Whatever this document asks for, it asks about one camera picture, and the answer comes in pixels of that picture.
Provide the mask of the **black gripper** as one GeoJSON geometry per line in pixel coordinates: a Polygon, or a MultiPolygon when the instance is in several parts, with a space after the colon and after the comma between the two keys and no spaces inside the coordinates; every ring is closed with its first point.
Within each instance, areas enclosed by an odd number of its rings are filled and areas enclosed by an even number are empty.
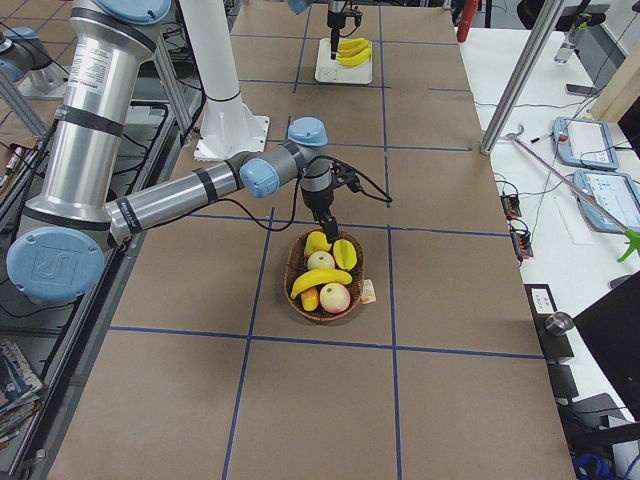
{"type": "Polygon", "coordinates": [[[319,191],[302,190],[305,206],[311,211],[313,219],[319,222],[328,241],[339,239],[339,228],[336,218],[331,214],[330,207],[334,201],[331,188],[319,191]]]}
{"type": "Polygon", "coordinates": [[[330,33],[330,59],[335,60],[338,55],[338,47],[340,41],[340,30],[345,27],[346,5],[345,4],[329,4],[327,11],[327,26],[331,29],[330,33]]]}

